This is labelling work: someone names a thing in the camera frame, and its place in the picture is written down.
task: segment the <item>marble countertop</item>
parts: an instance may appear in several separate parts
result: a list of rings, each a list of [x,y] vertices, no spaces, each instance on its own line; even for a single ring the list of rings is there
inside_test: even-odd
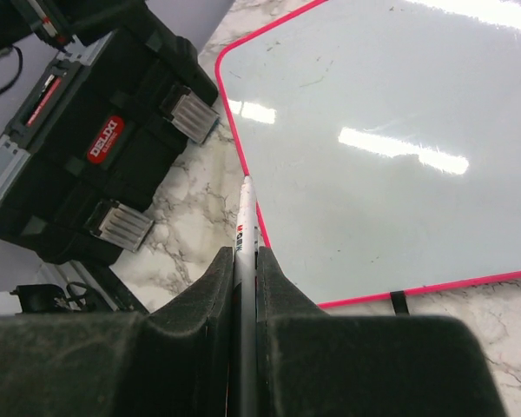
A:
[[[199,57],[214,79],[221,50],[309,3],[236,0]],[[158,188],[149,213],[156,224],[136,254],[112,268],[150,310],[171,301],[232,246],[243,173],[221,103],[221,124],[202,146],[189,144]],[[477,335],[510,415],[521,416],[521,281],[410,297],[412,314],[458,317]],[[392,314],[388,301],[336,308],[331,314]]]

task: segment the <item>black cable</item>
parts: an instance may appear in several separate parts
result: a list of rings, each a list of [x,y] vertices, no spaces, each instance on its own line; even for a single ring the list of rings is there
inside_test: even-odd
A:
[[[0,96],[3,93],[5,93],[6,91],[8,91],[9,89],[11,89],[14,86],[15,83],[17,83],[17,80],[19,79],[19,76],[21,75],[21,73],[23,71],[23,52],[17,46],[12,46],[12,48],[14,50],[16,50],[17,56],[19,58],[19,63],[17,65],[17,74],[16,74],[16,76],[13,77],[13,79],[9,83],[4,85],[0,89]]]

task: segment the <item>pink trim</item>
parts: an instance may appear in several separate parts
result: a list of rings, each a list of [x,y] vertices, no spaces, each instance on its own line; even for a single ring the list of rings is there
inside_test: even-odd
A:
[[[216,59],[216,64],[214,66],[214,71],[216,74],[216,80],[218,81],[218,85],[220,86],[220,95],[222,98],[222,101],[224,103],[224,109],[226,110],[226,114],[228,115],[229,120],[229,127],[232,130],[232,135],[235,139],[235,147],[237,148],[237,155],[240,158],[241,167],[243,168],[243,173],[245,175],[250,175],[249,168],[247,166],[247,160],[245,158],[245,154],[243,153],[243,148],[241,146],[241,140],[240,136],[237,132],[237,127],[235,125],[234,116],[232,114],[232,111],[229,108],[229,102],[228,102],[228,95],[226,93],[226,89],[224,87],[224,82],[222,80],[221,76],[221,64],[222,60],[224,59],[224,56],[230,51],[238,46],[241,46],[242,44],[250,41],[251,39],[254,39],[258,37],[259,35],[262,35],[265,32],[268,32],[269,30],[275,28],[276,26],[280,26],[281,24],[293,19],[294,17],[297,17],[306,11],[309,11],[310,9],[313,9],[314,7],[321,5],[328,0],[314,0],[311,3],[308,3],[304,5],[303,7],[300,7],[297,10],[292,11],[291,13],[285,15],[284,17],[281,17],[280,19],[275,20],[274,22],[269,23],[268,25],[255,30],[254,32],[251,32],[250,34],[244,36],[241,39],[238,39],[237,41],[230,43],[226,48],[222,50],[220,55],[218,55],[218,59]],[[267,226],[264,222],[264,219],[262,217],[261,213],[261,207],[257,203],[257,215],[259,216],[259,227],[260,231],[262,232],[262,235],[264,237],[265,245],[270,248],[270,240],[268,239],[268,233],[267,233]],[[483,276],[480,278],[473,278],[469,280],[462,280],[462,281],[455,281],[455,282],[448,282],[445,284],[438,284],[438,285],[430,285],[428,287],[422,287],[422,288],[411,288],[407,289],[406,295],[421,295],[425,293],[431,293],[435,291],[446,291],[450,289],[455,288],[462,288],[462,287],[470,287],[474,285],[483,285],[483,284],[489,284],[492,282],[499,282],[499,281],[509,281],[509,280],[516,280],[521,279],[521,271],[518,272],[510,272],[507,274],[499,274],[499,275],[491,275],[491,276]],[[380,301],[380,300],[386,300],[390,298],[390,293],[384,293],[384,294],[376,294],[376,295],[367,295],[359,298],[352,298],[348,300],[338,300],[338,301],[329,301],[329,302],[322,302],[319,304],[319,307],[321,308],[336,308],[336,307],[344,307],[349,306],[352,304],[358,304],[361,302],[371,302],[371,301]]]

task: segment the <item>black toolbox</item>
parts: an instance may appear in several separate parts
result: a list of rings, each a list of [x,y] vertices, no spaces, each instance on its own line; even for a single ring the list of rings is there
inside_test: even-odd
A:
[[[59,54],[0,138],[0,239],[47,262],[110,265],[183,152],[215,126],[196,50],[143,6],[126,27]]]

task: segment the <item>white marker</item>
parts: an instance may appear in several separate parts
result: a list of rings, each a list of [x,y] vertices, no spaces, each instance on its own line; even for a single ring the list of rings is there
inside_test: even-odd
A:
[[[228,416],[257,415],[256,196],[251,177],[241,186],[237,215]]]

